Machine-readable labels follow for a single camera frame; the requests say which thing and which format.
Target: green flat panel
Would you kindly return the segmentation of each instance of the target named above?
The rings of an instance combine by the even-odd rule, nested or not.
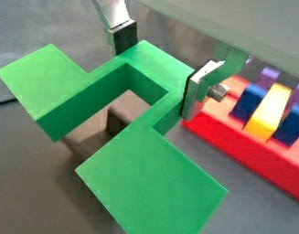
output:
[[[179,120],[191,72],[145,41],[91,73],[55,46],[0,69],[1,79],[52,140],[125,90],[151,105],[76,170],[131,234],[198,233],[227,193],[163,137]]]

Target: metal clamp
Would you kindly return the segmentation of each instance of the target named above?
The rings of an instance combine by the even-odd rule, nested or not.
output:
[[[123,0],[92,0],[107,31],[113,56],[137,43],[136,22],[129,18]]]
[[[207,97],[222,101],[227,95],[228,87],[220,82],[235,75],[246,63],[248,54],[219,43],[215,56],[218,60],[210,60],[187,78],[180,115],[190,121],[203,108]]]

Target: gray surface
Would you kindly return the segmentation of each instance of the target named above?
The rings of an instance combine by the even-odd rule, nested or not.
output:
[[[128,7],[140,38],[194,67],[211,58],[211,38],[145,7]],[[111,58],[91,1],[0,0],[0,67],[49,43],[85,70]],[[299,234],[295,200],[179,125],[167,138],[230,190],[203,233]],[[79,163],[17,102],[0,106],[0,233],[121,233],[73,173]]]
[[[136,0],[299,76],[299,0]]]

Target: red block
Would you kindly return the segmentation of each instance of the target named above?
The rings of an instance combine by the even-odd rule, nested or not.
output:
[[[244,132],[243,123],[228,116],[236,96],[231,93],[220,103],[208,100],[203,110],[191,122],[183,122],[183,126],[299,200],[299,139],[287,148],[275,140],[264,143]]]

